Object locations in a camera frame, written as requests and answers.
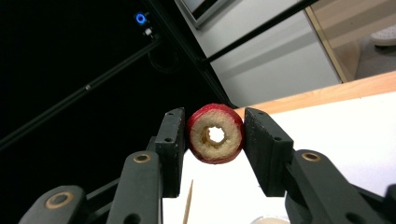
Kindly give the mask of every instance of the apple flesh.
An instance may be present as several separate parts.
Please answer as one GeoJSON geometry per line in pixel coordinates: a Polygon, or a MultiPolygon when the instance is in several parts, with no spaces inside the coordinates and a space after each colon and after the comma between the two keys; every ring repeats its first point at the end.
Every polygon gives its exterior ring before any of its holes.
{"type": "Polygon", "coordinates": [[[189,148],[199,160],[210,164],[232,161],[242,150],[244,123],[239,115],[223,104],[201,107],[187,121],[189,148]],[[210,129],[218,128],[224,133],[220,141],[210,136],[210,129]]]}

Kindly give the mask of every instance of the white table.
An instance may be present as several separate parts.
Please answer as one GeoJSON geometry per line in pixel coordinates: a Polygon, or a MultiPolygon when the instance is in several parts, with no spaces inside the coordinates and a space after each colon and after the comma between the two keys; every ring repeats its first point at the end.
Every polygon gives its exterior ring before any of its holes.
{"type": "MultiPolygon", "coordinates": [[[[357,186],[384,196],[396,183],[396,92],[276,113],[294,148],[325,154],[357,186]]],[[[191,180],[189,224],[249,224],[287,217],[284,198],[266,198],[245,153],[222,165],[184,157],[181,193],[163,200],[164,224],[181,224],[191,180]]]]}

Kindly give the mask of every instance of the table surface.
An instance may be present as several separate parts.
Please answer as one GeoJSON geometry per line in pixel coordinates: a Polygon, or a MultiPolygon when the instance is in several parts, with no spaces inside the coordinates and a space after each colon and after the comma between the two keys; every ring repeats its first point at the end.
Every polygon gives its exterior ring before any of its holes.
{"type": "MultiPolygon", "coordinates": [[[[350,183],[381,196],[396,183],[396,72],[252,107],[269,113],[296,150],[326,155],[350,183]]],[[[244,108],[236,111],[243,117],[244,108]]],[[[192,180],[189,224],[287,218],[284,198],[265,197],[243,150],[221,165],[202,163],[188,150],[179,197],[163,199],[165,224],[183,223],[192,180]]]]}

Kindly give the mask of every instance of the apple slice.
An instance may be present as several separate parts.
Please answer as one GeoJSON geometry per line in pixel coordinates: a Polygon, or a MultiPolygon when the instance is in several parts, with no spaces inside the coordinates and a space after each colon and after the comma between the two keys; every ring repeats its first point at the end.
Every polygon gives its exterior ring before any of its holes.
{"type": "Polygon", "coordinates": [[[201,107],[187,121],[189,148],[200,161],[221,164],[236,158],[243,146],[244,123],[239,115],[223,104],[201,107]],[[220,129],[224,136],[215,140],[213,129],[220,129]]]}

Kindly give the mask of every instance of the black rod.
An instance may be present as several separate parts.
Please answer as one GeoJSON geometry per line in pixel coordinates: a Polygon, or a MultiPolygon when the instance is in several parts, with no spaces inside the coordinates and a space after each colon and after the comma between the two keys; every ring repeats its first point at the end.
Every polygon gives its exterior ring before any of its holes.
{"type": "Polygon", "coordinates": [[[292,15],[296,14],[297,12],[305,9],[306,7],[311,6],[312,4],[316,3],[318,0],[302,0],[294,4],[293,6],[287,8],[283,12],[279,13],[278,15],[274,16],[271,20],[265,22],[264,24],[260,25],[259,27],[255,28],[254,30],[250,31],[246,35],[240,37],[239,39],[235,40],[233,43],[228,45],[227,47],[219,50],[218,52],[214,53],[210,57],[203,60],[203,63],[211,63],[215,61],[217,58],[223,56],[224,54],[230,52],[233,49],[238,48],[242,44],[248,42],[253,37],[261,34],[269,30],[270,28],[278,25],[285,19],[291,17],[292,15]]]}
{"type": "Polygon", "coordinates": [[[16,131],[10,133],[6,137],[0,140],[0,152],[3,151],[6,147],[9,147],[11,144],[28,134],[30,131],[34,130],[45,121],[49,120],[50,118],[54,117],[56,114],[61,112],[62,110],[66,109],[68,106],[79,100],[81,97],[86,95],[89,91],[99,87],[104,82],[106,82],[111,77],[114,77],[118,72],[129,66],[131,63],[134,63],[144,55],[148,54],[151,50],[157,48],[162,43],[162,39],[157,37],[151,42],[149,45],[145,46],[135,54],[131,55],[121,63],[118,63],[116,66],[112,67],[110,70],[103,73],[101,76],[97,77],[84,87],[80,88],[79,90],[73,92],[58,104],[50,107],[34,119],[30,120],[29,122],[22,125],[16,131]]]}

